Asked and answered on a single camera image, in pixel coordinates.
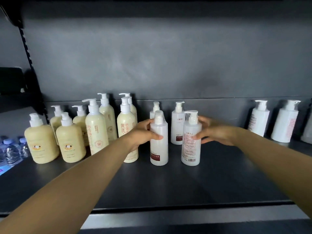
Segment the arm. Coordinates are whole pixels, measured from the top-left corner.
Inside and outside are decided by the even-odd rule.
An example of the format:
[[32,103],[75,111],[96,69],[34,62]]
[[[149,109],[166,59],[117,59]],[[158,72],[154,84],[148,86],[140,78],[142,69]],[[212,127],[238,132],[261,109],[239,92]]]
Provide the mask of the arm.
[[3,233],[74,234],[96,205],[127,154],[150,139],[152,119],[138,123],[126,135],[62,173],[0,222]]
[[312,218],[312,157],[243,128],[225,126],[202,116],[198,119],[203,124],[203,130],[194,136],[195,139],[209,136],[202,143],[215,140],[237,146]]

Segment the white pump head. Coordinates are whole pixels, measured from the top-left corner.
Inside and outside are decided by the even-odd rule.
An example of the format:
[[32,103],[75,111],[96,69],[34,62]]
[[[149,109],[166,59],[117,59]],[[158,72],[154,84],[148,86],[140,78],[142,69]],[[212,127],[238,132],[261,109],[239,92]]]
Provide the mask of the white pump head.
[[69,117],[68,112],[62,113],[62,120],[60,122],[62,126],[70,126],[73,124],[73,120]]
[[63,112],[60,108],[60,105],[53,105],[51,107],[54,107],[55,108],[55,111],[54,111],[54,114],[56,117],[61,117],[61,113]]
[[85,110],[83,109],[82,105],[74,105],[72,106],[72,108],[77,107],[78,111],[77,111],[77,116],[82,117],[85,116]]
[[266,103],[267,103],[267,100],[255,100],[255,102],[259,102],[258,103],[258,106],[257,106],[257,109],[260,110],[260,111],[266,111]]
[[189,113],[190,117],[189,117],[189,123],[192,125],[195,125],[198,123],[198,111],[196,110],[189,110],[189,111],[185,111],[184,113]]
[[294,111],[295,106],[298,105],[300,102],[301,102],[300,100],[287,100],[285,109],[288,111]]
[[129,97],[121,98],[120,110],[122,113],[129,113],[130,112],[130,104],[128,102],[129,102]]
[[119,95],[124,95],[125,97],[129,97],[128,98],[128,103],[132,104],[132,97],[130,96],[130,93],[121,93]]
[[182,112],[182,104],[185,103],[184,101],[182,102],[176,102],[176,112]]
[[155,117],[154,117],[154,123],[156,125],[161,125],[163,122],[165,122],[165,117],[163,116],[163,111],[161,110],[156,110],[155,111]]
[[102,106],[107,106],[109,104],[108,98],[107,98],[107,94],[102,94],[102,93],[98,93],[102,95],[101,98],[101,104]]
[[90,102],[90,105],[88,106],[88,109],[89,109],[89,113],[90,114],[99,114],[99,106],[98,104],[96,103],[96,98],[89,98],[89,99],[85,99],[83,100],[83,102],[87,102],[89,101]]
[[157,110],[160,110],[159,102],[154,102],[153,112],[156,112]]
[[30,115],[30,126],[36,127],[43,125],[42,119],[39,118],[39,115],[37,113],[31,113]]

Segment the white bottle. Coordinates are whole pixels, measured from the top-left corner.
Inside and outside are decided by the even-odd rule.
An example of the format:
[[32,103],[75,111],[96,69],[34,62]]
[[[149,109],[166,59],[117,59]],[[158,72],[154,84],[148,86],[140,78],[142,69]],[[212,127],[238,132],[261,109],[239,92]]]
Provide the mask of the white bottle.
[[128,103],[130,104],[130,111],[135,116],[135,124],[138,124],[137,110],[136,110],[136,107],[132,104],[132,97],[130,96],[130,93],[121,93],[119,95],[124,95],[125,97],[129,97]]
[[74,117],[73,123],[80,126],[85,146],[89,146],[88,133],[87,133],[87,128],[85,126],[85,118],[87,117],[87,115],[85,114],[85,110],[83,109],[82,105],[74,105],[72,107],[78,108],[77,116]]
[[150,124],[151,131],[162,135],[161,140],[151,139],[151,163],[156,166],[163,166],[168,162],[168,123],[163,116],[163,111],[155,111],[154,123]]
[[101,106],[99,112],[105,117],[108,142],[111,143],[117,139],[116,119],[114,108],[109,104],[106,94],[101,94]]
[[184,102],[176,102],[176,108],[171,114],[171,143],[181,145],[183,143],[183,126],[185,113],[182,110]]
[[248,130],[260,136],[264,136],[270,111],[266,108],[267,100],[255,100],[258,106],[252,110]]
[[[135,127],[135,116],[130,111],[129,97],[121,98],[120,114],[117,117],[117,127],[119,138]],[[124,160],[126,163],[134,162],[138,159],[138,150],[129,153]]]
[[53,105],[51,107],[55,108],[55,111],[54,111],[54,115],[55,116],[53,118],[51,118],[50,125],[52,126],[52,129],[53,129],[53,132],[54,132],[54,135],[55,135],[55,139],[57,140],[56,131],[57,131],[57,128],[62,125],[62,123],[60,121],[62,120],[61,113],[63,111],[60,108],[60,105]]
[[57,128],[60,152],[65,162],[77,162],[86,154],[80,126],[73,124],[68,112],[62,113],[62,125]]
[[301,101],[287,100],[287,104],[278,112],[278,116],[271,135],[273,140],[282,143],[289,143],[294,130],[294,124],[298,116],[295,106]]
[[157,110],[160,110],[159,102],[154,102],[153,110],[150,111],[150,119],[154,119],[154,117],[155,117],[155,112],[156,112]]
[[196,166],[200,162],[201,139],[194,140],[192,137],[201,131],[201,123],[198,122],[198,111],[185,113],[190,113],[190,117],[184,123],[181,161],[185,165]]
[[25,130],[25,138],[36,163],[43,164],[56,159],[59,148],[50,125],[44,125],[37,113],[30,114],[30,127]]
[[105,117],[99,112],[99,106],[95,98],[85,99],[90,101],[89,114],[85,118],[85,125],[88,132],[91,155],[99,152],[108,145],[108,136],[105,124]]
[[312,113],[310,114],[305,130],[303,131],[301,140],[303,142],[312,144]]

